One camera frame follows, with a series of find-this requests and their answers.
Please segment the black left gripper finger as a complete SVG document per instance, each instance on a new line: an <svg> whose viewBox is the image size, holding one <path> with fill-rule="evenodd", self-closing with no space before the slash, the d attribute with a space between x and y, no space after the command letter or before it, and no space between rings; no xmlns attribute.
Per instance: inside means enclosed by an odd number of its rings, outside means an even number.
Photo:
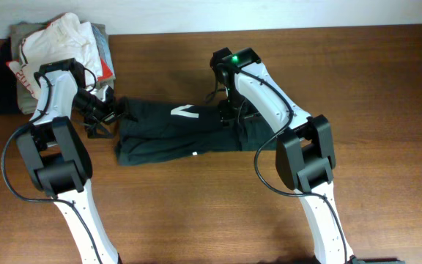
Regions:
<svg viewBox="0 0 422 264"><path fill-rule="evenodd" d="M128 98L120 98L117 102L117 117L118 120L129 120L138 122L137 117L131 111L130 100Z"/></svg>
<svg viewBox="0 0 422 264"><path fill-rule="evenodd" d="M114 135L103 125L100 123L85 123L83 122L82 125L85 128L87 133L87 137L89 139L112 139Z"/></svg>

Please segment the dark green t-shirt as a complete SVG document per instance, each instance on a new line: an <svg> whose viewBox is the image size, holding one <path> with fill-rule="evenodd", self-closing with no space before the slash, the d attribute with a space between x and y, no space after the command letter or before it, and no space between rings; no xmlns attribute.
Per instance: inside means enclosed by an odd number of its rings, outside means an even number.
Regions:
<svg viewBox="0 0 422 264"><path fill-rule="evenodd" d="M251 152L273 134L261 117L221 120L217 106L130 98L134 120L119 122L118 164L156 164L209 152Z"/></svg>

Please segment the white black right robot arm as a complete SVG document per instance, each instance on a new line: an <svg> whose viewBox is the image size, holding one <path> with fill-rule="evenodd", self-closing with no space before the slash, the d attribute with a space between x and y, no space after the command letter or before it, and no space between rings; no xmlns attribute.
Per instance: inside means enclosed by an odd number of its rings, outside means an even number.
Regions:
<svg viewBox="0 0 422 264"><path fill-rule="evenodd" d="M349 263L354 253L338 218L334 199L336 166L330 123L323 115L302 110L270 76L252 48L236 53L222 48L210 67L225 86L229 101L248 101L273 130L275 167L286 191L300 200L314 241L318 263Z"/></svg>

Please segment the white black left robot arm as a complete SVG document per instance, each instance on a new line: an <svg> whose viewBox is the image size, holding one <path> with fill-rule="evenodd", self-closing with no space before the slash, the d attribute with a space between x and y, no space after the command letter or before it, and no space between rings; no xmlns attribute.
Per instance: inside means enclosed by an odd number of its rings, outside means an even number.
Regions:
<svg viewBox="0 0 422 264"><path fill-rule="evenodd" d="M116 100L109 87L101 100L86 85L87 69L74 58L41 65L34 78L41 96L32 118L15 140L34 187L44 203L62 213L83 263L120 263L121 257L103 227L92 193L91 158L71 120L83 117L90 139L110 139L107 125L135 120L126 99Z"/></svg>

